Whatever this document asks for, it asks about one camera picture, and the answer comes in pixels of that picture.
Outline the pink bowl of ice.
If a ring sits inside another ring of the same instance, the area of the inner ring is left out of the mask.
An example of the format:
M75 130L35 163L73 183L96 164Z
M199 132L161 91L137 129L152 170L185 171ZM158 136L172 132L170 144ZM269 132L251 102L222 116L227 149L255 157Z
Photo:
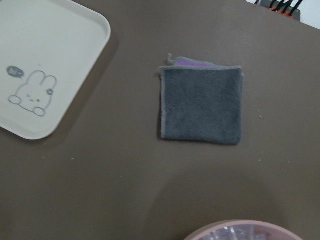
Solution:
M187 240L302 240L280 226L255 220L225 220L206 225Z

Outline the grey folded cloth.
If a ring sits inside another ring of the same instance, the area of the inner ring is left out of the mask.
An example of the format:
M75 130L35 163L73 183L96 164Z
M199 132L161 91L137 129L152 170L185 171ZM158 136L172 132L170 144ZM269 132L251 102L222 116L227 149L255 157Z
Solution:
M159 69L163 139L240 143L244 81L241 66L169 54L167 64Z

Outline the cream rabbit tray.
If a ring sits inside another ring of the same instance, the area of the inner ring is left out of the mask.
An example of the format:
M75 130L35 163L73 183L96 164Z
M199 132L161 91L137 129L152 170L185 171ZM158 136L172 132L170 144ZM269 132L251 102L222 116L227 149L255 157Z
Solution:
M111 37L108 20L71 0L0 3L0 126L52 134Z

